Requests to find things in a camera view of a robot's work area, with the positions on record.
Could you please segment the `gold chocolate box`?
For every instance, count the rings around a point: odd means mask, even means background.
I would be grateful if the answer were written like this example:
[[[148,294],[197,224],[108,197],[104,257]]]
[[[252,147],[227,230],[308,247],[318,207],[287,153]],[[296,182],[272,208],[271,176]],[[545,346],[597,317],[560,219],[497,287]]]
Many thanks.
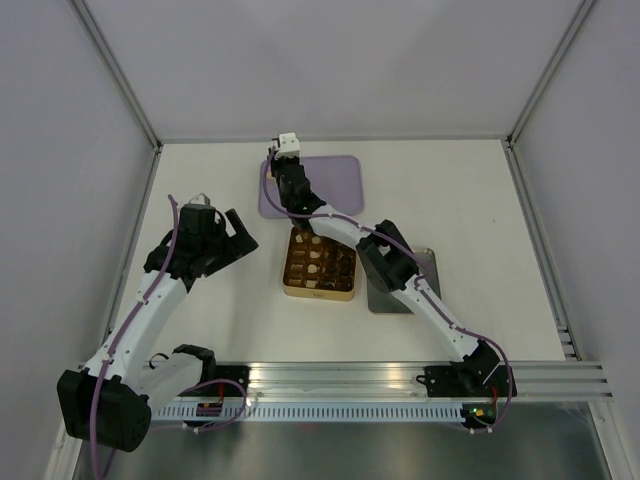
[[[297,243],[295,241],[297,235],[302,235],[306,242],[304,244]],[[310,258],[309,254],[311,251],[319,252],[321,257],[318,259]],[[337,258],[332,261],[327,260],[325,256],[328,252],[335,253]],[[341,263],[340,258],[343,255],[350,256],[352,262]],[[297,298],[341,302],[351,301],[355,296],[356,290],[357,263],[357,253],[354,249],[330,238],[317,236],[293,227],[290,231],[282,276],[284,293]],[[317,273],[308,272],[308,267],[311,264],[319,267]],[[335,267],[337,274],[335,276],[325,275],[324,271],[327,267]],[[340,276],[340,269],[351,269],[353,275],[351,277]],[[306,282],[309,280],[317,282],[315,289],[308,289],[306,287]],[[346,281],[353,283],[353,288],[350,291],[343,291],[339,287],[341,282]],[[324,282],[334,282],[335,290],[322,289]]]

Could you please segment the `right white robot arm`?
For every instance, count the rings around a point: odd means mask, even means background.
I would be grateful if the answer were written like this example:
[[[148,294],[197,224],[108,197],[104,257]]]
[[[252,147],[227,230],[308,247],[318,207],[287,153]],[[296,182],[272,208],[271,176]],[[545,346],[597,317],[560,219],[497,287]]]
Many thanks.
[[[513,395],[513,373],[504,350],[461,325],[429,286],[416,254],[393,222],[369,227],[335,210],[312,191],[296,153],[271,149],[267,165],[279,195],[269,203],[296,227],[355,249],[372,285],[433,328],[463,392],[475,396],[502,387]]]

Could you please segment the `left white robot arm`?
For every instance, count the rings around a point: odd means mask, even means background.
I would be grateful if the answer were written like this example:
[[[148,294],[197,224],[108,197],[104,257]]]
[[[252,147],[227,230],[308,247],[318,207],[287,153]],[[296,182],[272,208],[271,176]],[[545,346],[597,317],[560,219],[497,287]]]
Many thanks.
[[[206,396],[218,384],[214,352],[181,344],[159,366],[145,369],[167,321],[196,281],[239,261],[258,247],[237,212],[206,203],[173,208],[173,227],[148,254],[132,304],[94,356],[66,370],[57,394],[66,433],[132,452],[153,415],[180,394]]]

